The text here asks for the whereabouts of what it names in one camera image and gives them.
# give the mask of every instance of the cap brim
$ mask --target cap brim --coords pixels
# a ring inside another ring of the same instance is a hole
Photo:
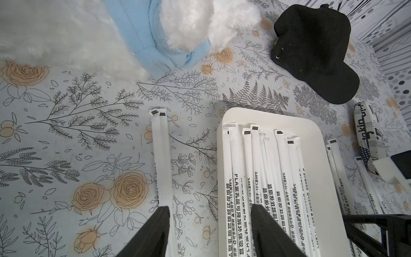
[[[358,75],[345,63],[332,75],[313,74],[306,82],[332,104],[343,104],[351,100],[360,85]]]

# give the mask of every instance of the black baseball cap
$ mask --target black baseball cap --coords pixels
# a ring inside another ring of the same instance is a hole
[[[271,50],[275,64],[332,104],[343,104],[356,94],[360,80],[344,63],[351,32],[347,16],[328,5],[318,9],[292,5],[274,30],[279,38]]]

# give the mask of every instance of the black plastic part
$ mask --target black plastic part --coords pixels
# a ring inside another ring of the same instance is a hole
[[[348,238],[366,255],[387,257],[389,252],[390,257],[411,256],[411,215],[343,215],[342,218]],[[378,225],[382,243],[354,227],[355,223]]]
[[[158,207],[117,257],[165,257],[169,230],[169,208]]]
[[[391,160],[393,160],[406,179],[411,178],[411,150],[393,155]]]
[[[251,228],[257,257],[306,257],[260,204],[251,207]]]

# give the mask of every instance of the patterned wall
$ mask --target patterned wall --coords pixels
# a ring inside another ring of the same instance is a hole
[[[411,131],[411,25],[374,46],[374,50]]]
[[[319,8],[329,4],[346,14],[351,22],[351,36],[365,43],[373,42],[410,17],[411,0],[282,0],[287,5],[299,4]]]

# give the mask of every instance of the leaf branch drawing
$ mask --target leaf branch drawing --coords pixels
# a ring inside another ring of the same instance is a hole
[[[245,40],[244,41],[244,47],[241,46],[236,46],[239,48],[241,57],[246,61],[251,63],[253,67],[257,66],[259,62],[264,63],[265,65],[268,65],[269,63],[272,64],[272,61],[270,59],[270,54],[269,50],[272,48],[271,45],[267,45],[263,47],[260,43],[253,43],[251,40]]]
[[[223,93],[222,100],[222,102],[226,103],[228,108],[242,107],[279,114],[284,114],[283,109],[287,110],[286,106],[288,106],[289,101],[288,96],[283,96],[270,88],[268,88],[267,92],[264,85],[259,93],[257,81],[252,89],[248,81],[246,81],[244,87],[240,91],[235,93],[231,88],[229,90],[230,95],[226,96]]]
[[[171,179],[172,184],[175,186],[176,189],[181,188],[183,193],[185,194],[191,194],[190,190],[193,190],[193,187],[189,185],[189,183],[194,183],[194,181],[189,180],[186,183],[183,184],[179,184],[175,179]]]
[[[79,182],[77,177],[80,173],[77,170],[70,169],[70,163],[64,160],[54,160],[46,163],[45,167],[29,166],[33,160],[41,160],[41,158],[34,156],[36,152],[20,153],[29,149],[33,149],[33,147],[20,148],[2,153],[0,155],[0,166],[22,168],[19,170],[19,173],[24,182],[29,185],[35,184],[42,187],[42,183],[52,183],[51,180],[53,177],[64,184],[67,184],[67,181],[64,179]],[[8,186],[9,184],[4,182],[17,180],[18,178],[16,176],[18,176],[17,173],[4,173],[0,171],[0,186]]]
[[[187,140],[185,143],[174,138],[172,135],[169,134],[169,136],[176,140],[177,142],[180,142],[184,145],[193,147],[196,149],[196,157],[200,159],[200,161],[204,158],[204,163],[205,164],[217,164],[217,153],[213,153],[210,151],[217,151],[217,143],[211,143],[206,146],[201,146],[200,144],[204,144],[207,142],[207,139],[210,138],[210,129],[207,129],[206,131],[203,131],[201,136],[196,136],[196,137],[190,137],[189,140]]]
[[[172,176],[186,173],[188,177],[191,177],[195,168],[191,165],[186,166],[189,163],[196,165],[196,159],[194,159],[194,155],[192,153],[189,153],[188,156],[186,154],[183,155],[182,153],[180,153],[177,159],[171,159],[171,169],[175,170],[175,168],[177,168],[178,172],[176,174],[173,174]]]
[[[180,236],[183,233],[183,230],[181,229],[182,227],[182,214],[178,213],[179,210],[179,206],[182,206],[182,212],[184,215],[187,214],[193,214],[193,211],[195,211],[196,209],[194,207],[190,207],[188,206],[188,204],[192,204],[194,203],[193,200],[189,200],[189,201],[185,201],[180,202],[175,196],[173,196],[173,200],[175,202],[175,212],[173,213],[173,219],[174,219],[174,224],[175,224],[175,233],[177,234],[177,239],[180,239]]]
[[[55,225],[57,222],[51,224],[53,217],[51,216],[48,221],[46,221],[46,217],[39,217],[40,222],[37,223],[39,228],[36,228],[37,232],[34,233],[30,232],[31,229],[31,222],[27,226],[23,226],[23,234],[26,235],[24,241],[26,244],[34,243],[37,245],[35,253],[40,255],[46,251],[46,256],[48,257],[56,257],[57,251],[63,249],[66,245],[59,246],[58,244],[61,241],[62,236],[58,236],[58,232],[53,232]]]
[[[207,209],[209,210],[212,218],[218,222],[218,186],[217,184],[213,187],[213,189],[210,191],[208,194],[204,194],[201,192],[196,192],[197,194],[200,194],[201,196],[204,196],[208,203],[207,203]],[[194,194],[196,199],[199,201],[200,198],[198,195]]]
[[[137,93],[142,99],[169,102],[174,97],[186,111],[194,115],[201,113],[204,108],[200,104],[203,95],[213,100],[220,98],[216,78],[202,76],[197,71],[186,72],[181,76],[170,71],[160,79],[153,79],[152,83],[137,82],[137,86]]]
[[[108,100],[100,96],[101,86],[97,86],[96,81],[91,81],[94,77],[95,74],[83,73],[80,79],[78,77],[73,79],[73,86],[68,87],[67,93],[63,94],[59,91],[54,95],[54,106],[47,119],[29,123],[47,124],[50,132],[67,139],[73,139],[71,132],[77,132],[79,133],[78,143],[84,146],[85,150],[92,150],[92,146],[102,150],[110,150],[110,144],[115,144],[117,142],[115,137],[120,134],[116,126],[121,123],[128,127],[129,123],[138,117],[136,113],[123,112],[123,109],[118,108],[118,106],[123,105],[127,110],[138,110],[144,102],[132,100],[131,98],[135,97],[134,92],[126,92],[125,89],[122,89],[117,93],[116,101],[109,104]],[[82,104],[88,97],[89,103]],[[69,104],[74,105],[74,108],[65,114],[69,111]],[[83,107],[87,105],[91,105],[93,108],[78,111],[79,108],[84,109]],[[92,115],[93,112],[97,112],[100,121],[92,124],[91,121],[96,119]]]
[[[274,77],[274,81],[277,81],[279,78],[282,77],[287,77],[284,74],[280,73],[278,69],[272,65],[269,65],[268,68],[265,68],[260,65],[258,67],[260,68],[259,71],[249,69],[248,71],[242,74],[242,77],[246,80],[250,80],[253,77],[255,77],[256,79],[261,79],[261,77],[264,77],[265,80],[268,80],[268,78]]]
[[[7,220],[5,220],[2,223],[3,215],[4,214],[0,216],[0,257],[6,257],[6,253],[16,252],[14,250],[10,250],[7,248],[11,246],[12,244],[14,244],[18,239],[18,236],[15,237],[14,239],[13,237],[11,237],[13,234],[14,228],[9,230],[9,227],[6,226]]]
[[[103,248],[99,248],[96,251],[93,251],[93,256],[94,257],[114,257],[114,254],[111,253],[111,245],[108,244],[104,246]]]

